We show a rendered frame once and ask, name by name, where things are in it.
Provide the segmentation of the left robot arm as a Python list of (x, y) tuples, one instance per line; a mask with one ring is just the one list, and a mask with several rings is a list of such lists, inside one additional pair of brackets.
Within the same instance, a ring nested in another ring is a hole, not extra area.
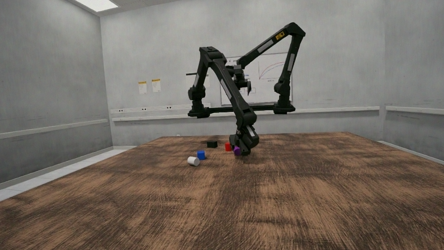
[[(288, 50), (288, 54), (286, 57), (286, 61), (284, 63), (284, 67), (281, 73), (281, 76), (278, 80), (278, 83), (274, 85), (274, 92), (280, 94), (279, 100), (277, 104), (274, 105), (275, 108), (294, 108), (292, 104), (290, 104), (289, 96), (290, 96), (290, 77), (291, 72), (297, 57), (297, 53), (300, 47), (300, 44), (305, 37), (306, 33), (295, 23), (291, 22), (285, 25), (282, 29), (277, 31), (267, 40), (259, 44), (257, 47), (252, 49), (250, 52), (245, 54), (245, 56), (241, 59), (238, 59), (235, 66), (226, 66), (230, 76), (233, 80), (243, 80), (244, 79), (244, 71), (245, 67), (250, 64), (254, 59), (263, 54), (269, 48), (280, 42), (283, 38), (291, 35), (291, 44)], [(241, 72), (242, 71), (242, 72)], [(282, 81), (280, 81), (282, 80)]]

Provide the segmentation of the blue cube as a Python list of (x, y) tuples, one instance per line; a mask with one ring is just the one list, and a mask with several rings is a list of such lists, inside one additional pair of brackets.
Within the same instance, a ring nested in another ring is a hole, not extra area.
[(205, 151), (197, 151), (199, 160), (205, 160)]

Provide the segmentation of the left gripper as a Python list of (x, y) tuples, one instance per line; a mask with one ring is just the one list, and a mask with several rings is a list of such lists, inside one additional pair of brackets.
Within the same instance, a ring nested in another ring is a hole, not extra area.
[(247, 87), (247, 93), (249, 95), (251, 89), (251, 81), (247, 81), (247, 79), (243, 79), (243, 80), (234, 80), (234, 83), (236, 84), (238, 90), (240, 90), (240, 88), (244, 88)]

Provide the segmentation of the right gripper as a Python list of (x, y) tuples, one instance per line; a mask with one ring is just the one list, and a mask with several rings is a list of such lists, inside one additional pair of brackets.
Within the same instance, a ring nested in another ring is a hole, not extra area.
[(234, 146), (235, 146), (235, 141), (234, 141), (234, 138), (235, 138), (235, 134), (234, 135), (230, 135), (230, 137), (229, 137), (229, 143), (230, 143), (230, 147), (231, 147), (231, 149), (232, 149), (232, 151), (234, 150)]

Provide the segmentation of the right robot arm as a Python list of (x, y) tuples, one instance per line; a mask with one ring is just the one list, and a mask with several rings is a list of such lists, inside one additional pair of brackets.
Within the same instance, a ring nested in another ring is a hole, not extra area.
[(255, 147), (259, 143), (259, 136), (255, 132), (255, 128), (252, 126), (256, 120), (257, 115), (253, 109), (249, 107), (248, 103), (244, 100), (233, 79), (231, 78), (228, 70), (225, 67), (227, 59), (224, 54), (216, 48), (199, 47), (200, 61), (197, 69), (195, 82), (188, 90), (189, 99), (192, 100), (192, 110), (189, 113), (199, 113), (207, 111), (207, 108), (202, 104), (202, 98), (205, 97), (205, 78), (208, 68), (210, 67), (216, 74), (220, 84), (222, 85), (236, 115), (237, 130), (235, 134), (235, 145), (240, 147), (240, 155), (250, 155), (251, 148)]

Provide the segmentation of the white cylinder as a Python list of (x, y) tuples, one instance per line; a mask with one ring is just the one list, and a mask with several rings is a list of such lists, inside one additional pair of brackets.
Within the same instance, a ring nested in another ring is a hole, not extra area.
[(190, 165), (198, 166), (200, 163), (200, 160), (199, 160), (199, 158), (196, 158), (196, 157), (189, 157), (187, 162)]

